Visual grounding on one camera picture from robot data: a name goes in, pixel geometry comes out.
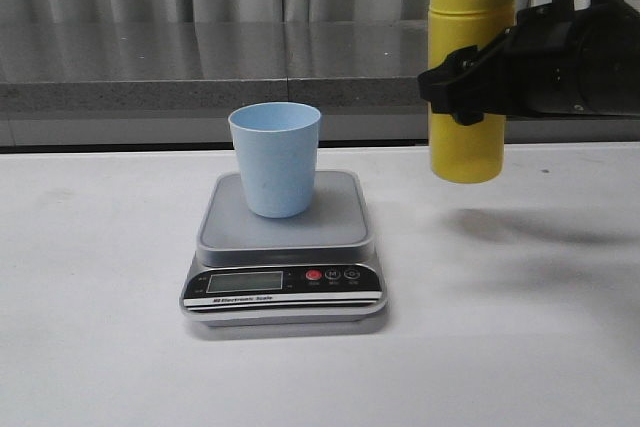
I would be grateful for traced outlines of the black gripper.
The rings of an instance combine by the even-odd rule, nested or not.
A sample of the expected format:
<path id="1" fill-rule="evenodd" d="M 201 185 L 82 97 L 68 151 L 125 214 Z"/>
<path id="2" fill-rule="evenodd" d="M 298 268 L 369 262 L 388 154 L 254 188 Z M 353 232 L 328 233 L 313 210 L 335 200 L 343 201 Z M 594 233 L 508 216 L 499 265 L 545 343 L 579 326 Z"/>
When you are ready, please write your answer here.
<path id="1" fill-rule="evenodd" d="M 507 34 L 457 49 L 417 77 L 434 113 L 462 126 L 508 113 Z M 550 0 L 523 9 L 505 53 L 518 115 L 639 114 L 639 13 L 625 0 Z"/>

